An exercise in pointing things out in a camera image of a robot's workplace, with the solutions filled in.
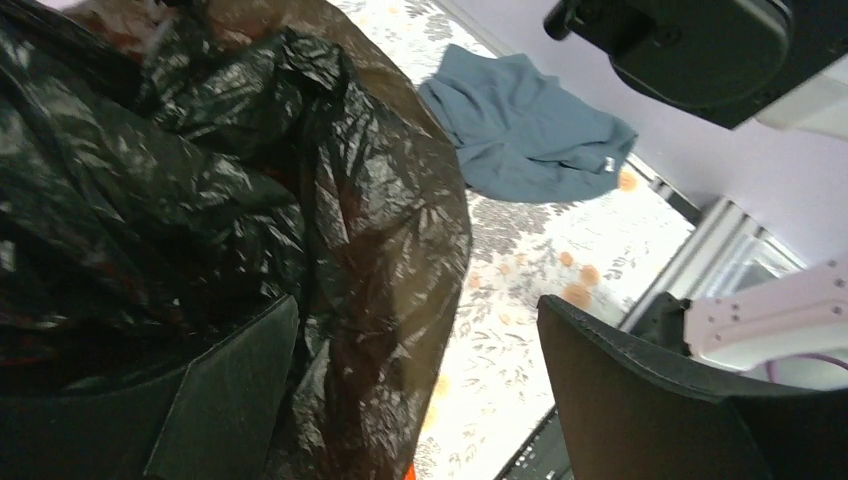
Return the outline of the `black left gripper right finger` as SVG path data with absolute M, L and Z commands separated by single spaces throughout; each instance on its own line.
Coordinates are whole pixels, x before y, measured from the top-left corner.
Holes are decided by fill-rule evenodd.
M 580 479 L 843 479 L 847 394 L 697 363 L 563 299 L 537 328 Z

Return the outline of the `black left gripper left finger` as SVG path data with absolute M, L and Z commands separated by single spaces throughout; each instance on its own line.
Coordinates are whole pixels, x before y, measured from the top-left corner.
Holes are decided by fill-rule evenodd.
M 299 323 L 285 296 L 128 376 L 1 399 L 5 479 L 255 479 Z

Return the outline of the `black trash bag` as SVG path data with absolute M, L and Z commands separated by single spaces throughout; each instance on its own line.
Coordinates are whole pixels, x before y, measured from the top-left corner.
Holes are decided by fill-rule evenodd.
M 401 479 L 470 246 L 450 142 L 329 3 L 2 3 L 1 399 L 128 376 L 289 296 L 255 479 Z

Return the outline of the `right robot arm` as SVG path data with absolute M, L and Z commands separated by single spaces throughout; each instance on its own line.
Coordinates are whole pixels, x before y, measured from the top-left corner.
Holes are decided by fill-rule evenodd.
M 608 56 L 631 89 L 731 129 L 847 136 L 843 1 L 560 1 L 544 20 Z M 711 367 L 815 390 L 847 385 L 847 257 L 752 282 L 767 245 L 716 214 L 631 313 L 630 332 Z

